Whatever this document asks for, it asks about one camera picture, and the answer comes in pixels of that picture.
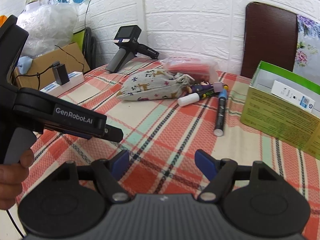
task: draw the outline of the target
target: plaid tablecloth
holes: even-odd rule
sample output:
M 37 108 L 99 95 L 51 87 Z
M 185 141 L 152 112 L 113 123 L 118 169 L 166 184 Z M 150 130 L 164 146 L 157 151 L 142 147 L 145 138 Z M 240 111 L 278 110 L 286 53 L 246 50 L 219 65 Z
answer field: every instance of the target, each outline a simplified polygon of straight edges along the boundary
M 136 58 L 120 73 L 109 74 L 100 67 L 89 72 L 84 83 L 63 94 L 64 100 L 107 115 L 107 123 L 121 128 L 124 139 L 117 144 L 46 130 L 32 147 L 36 161 L 18 201 L 65 161 L 86 165 L 96 159 L 111 158 L 122 149 L 131 151 L 130 167 L 120 180 L 130 193 L 190 192 L 196 196 L 208 184 L 194 163 L 195 151 L 203 149 L 217 159 L 231 158 L 241 165 L 263 160 L 284 176 L 310 203 L 305 237 L 320 239 L 320 161 L 240 122 L 250 80 L 219 72 L 230 91 L 225 135 L 216 137 L 213 128 L 217 98 L 179 107 L 174 99 L 128 102 L 115 97 L 131 74 L 159 65 Z

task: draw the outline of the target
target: plastic bag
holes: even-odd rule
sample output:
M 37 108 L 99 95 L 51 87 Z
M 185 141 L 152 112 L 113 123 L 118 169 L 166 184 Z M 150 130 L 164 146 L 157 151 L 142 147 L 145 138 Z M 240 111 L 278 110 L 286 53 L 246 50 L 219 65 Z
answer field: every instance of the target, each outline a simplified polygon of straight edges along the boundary
M 31 58 L 71 42 L 78 20 L 76 5 L 45 4 L 19 15 L 17 25 L 29 33 L 22 56 Z
M 169 57 L 160 60 L 163 68 L 172 73 L 184 73 L 196 80 L 196 83 L 208 81 L 213 84 L 219 81 L 216 68 L 218 63 L 215 61 L 205 61 L 198 58 L 188 57 Z

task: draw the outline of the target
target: white power strip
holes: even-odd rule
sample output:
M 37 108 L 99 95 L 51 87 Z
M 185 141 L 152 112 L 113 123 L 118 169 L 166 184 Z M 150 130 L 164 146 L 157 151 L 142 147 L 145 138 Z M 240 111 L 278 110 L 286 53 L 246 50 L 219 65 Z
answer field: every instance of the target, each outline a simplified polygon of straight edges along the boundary
M 84 82 L 84 77 L 82 72 L 74 71 L 68 74 L 69 82 L 65 83 L 64 85 L 59 85 L 57 82 L 53 82 L 50 85 L 46 86 L 45 88 L 41 89 L 41 92 L 47 93 L 49 95 L 58 97 L 62 95 L 64 92 L 74 88 L 75 86 Z

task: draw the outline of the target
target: blue gripper pad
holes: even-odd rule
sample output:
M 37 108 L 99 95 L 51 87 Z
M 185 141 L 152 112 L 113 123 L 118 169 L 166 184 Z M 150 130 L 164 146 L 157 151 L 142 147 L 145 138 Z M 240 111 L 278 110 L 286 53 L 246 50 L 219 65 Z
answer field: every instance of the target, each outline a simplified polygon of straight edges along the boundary
M 122 150 L 109 161 L 110 172 L 116 180 L 121 179 L 122 175 L 129 167 L 129 156 L 129 151 Z
M 195 163 L 196 166 L 201 170 L 204 176 L 208 180 L 212 180 L 217 174 L 218 170 L 216 168 L 217 161 L 215 158 L 211 157 L 209 154 L 203 150 L 196 150 L 195 153 Z

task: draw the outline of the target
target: floral fabric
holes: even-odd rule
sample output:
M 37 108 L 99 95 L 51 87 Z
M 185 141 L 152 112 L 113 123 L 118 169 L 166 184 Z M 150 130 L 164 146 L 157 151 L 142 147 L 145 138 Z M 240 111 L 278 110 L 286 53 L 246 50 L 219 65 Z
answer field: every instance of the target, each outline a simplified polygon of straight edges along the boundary
M 130 76 L 116 96 L 127 101 L 179 98 L 193 81 L 186 74 L 174 75 L 162 68 L 149 69 Z
M 297 15 L 298 42 L 293 72 L 320 85 L 320 23 Z

